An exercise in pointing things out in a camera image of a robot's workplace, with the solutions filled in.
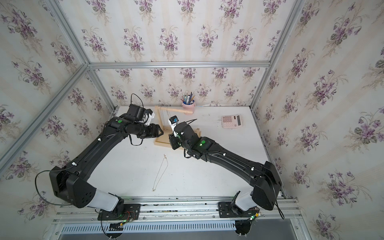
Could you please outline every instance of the metal ventilation slot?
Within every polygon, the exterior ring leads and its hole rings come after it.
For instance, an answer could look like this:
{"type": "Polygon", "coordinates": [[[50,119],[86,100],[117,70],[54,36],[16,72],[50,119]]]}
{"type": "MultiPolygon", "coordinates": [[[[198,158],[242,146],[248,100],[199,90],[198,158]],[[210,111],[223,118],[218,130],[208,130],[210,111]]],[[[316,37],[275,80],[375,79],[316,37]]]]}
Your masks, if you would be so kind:
{"type": "MultiPolygon", "coordinates": [[[[109,231],[110,223],[104,223],[105,232],[109,231]]],[[[210,220],[210,221],[189,221],[189,222],[138,222],[127,223],[119,233],[133,232],[193,232],[193,231],[226,231],[235,230],[235,221],[232,220],[210,220]]],[[[61,234],[87,234],[103,233],[100,223],[78,223],[64,224],[61,234]]]]}

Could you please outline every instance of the pen holder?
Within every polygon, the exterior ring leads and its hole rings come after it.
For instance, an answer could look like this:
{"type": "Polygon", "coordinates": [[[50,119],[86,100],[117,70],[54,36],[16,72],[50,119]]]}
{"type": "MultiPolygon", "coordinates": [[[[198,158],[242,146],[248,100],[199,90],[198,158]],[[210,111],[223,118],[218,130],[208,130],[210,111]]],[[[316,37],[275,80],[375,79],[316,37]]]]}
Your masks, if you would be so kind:
{"type": "Polygon", "coordinates": [[[187,105],[187,104],[184,104],[184,103],[181,103],[181,106],[185,109],[185,110],[189,110],[189,111],[192,111],[193,113],[195,112],[195,101],[192,101],[193,103],[190,104],[190,105],[187,105]]]}

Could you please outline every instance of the wooden frame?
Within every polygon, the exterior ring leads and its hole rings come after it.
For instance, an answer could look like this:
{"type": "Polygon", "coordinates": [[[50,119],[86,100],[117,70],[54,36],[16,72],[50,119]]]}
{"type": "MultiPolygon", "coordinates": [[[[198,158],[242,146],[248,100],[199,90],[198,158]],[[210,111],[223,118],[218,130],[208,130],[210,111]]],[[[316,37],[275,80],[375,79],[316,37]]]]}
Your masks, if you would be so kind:
{"type": "MultiPolygon", "coordinates": [[[[170,111],[170,112],[188,113],[188,114],[192,114],[193,112],[189,111],[189,110],[184,110],[184,109],[155,106],[155,112],[156,112],[157,118],[159,119],[159,126],[164,131],[164,134],[161,135],[160,137],[156,138],[154,144],[157,146],[162,146],[162,147],[172,147],[169,143],[169,137],[168,137],[168,135],[172,133],[172,130],[170,127],[164,126],[166,123],[165,124],[163,123],[163,121],[161,119],[161,114],[160,114],[160,111],[162,111],[162,110],[166,110],[166,111],[170,111]]],[[[201,131],[199,128],[197,128],[194,131],[199,137],[201,136],[201,131]]]]}

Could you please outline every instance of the pink calculator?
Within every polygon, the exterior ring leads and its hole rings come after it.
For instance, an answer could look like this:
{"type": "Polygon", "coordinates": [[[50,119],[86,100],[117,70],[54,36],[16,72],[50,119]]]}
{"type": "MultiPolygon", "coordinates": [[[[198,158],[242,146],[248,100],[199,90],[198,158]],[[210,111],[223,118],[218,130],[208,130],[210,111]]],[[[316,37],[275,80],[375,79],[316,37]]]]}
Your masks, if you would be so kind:
{"type": "Polygon", "coordinates": [[[240,115],[222,116],[221,123],[223,128],[237,128],[242,125],[240,115]]]}

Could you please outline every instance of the white table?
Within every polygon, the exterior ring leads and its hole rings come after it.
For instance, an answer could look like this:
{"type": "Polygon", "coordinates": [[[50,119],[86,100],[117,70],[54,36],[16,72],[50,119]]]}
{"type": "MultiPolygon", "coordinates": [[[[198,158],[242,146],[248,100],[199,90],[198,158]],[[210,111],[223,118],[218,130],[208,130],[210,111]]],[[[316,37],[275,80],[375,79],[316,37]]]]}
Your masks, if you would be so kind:
{"type": "MultiPolygon", "coordinates": [[[[117,116],[126,113],[120,107],[117,116]]],[[[267,156],[249,107],[196,107],[195,113],[177,115],[180,122],[195,119],[191,126],[200,128],[202,136],[215,140],[224,148],[254,162],[265,163],[267,156]],[[223,128],[221,116],[240,114],[243,126],[223,128]]],[[[158,123],[155,117],[151,123],[158,123]]],[[[134,144],[140,139],[133,136],[134,144]]],[[[132,146],[127,137],[117,144],[93,171],[88,182],[94,187],[118,196],[140,197],[210,197],[233,196],[237,191],[252,189],[243,179],[216,164],[183,156],[183,151],[154,145],[154,139],[144,139],[140,146],[132,146]],[[156,175],[163,172],[156,190],[152,191],[156,175]]]]}

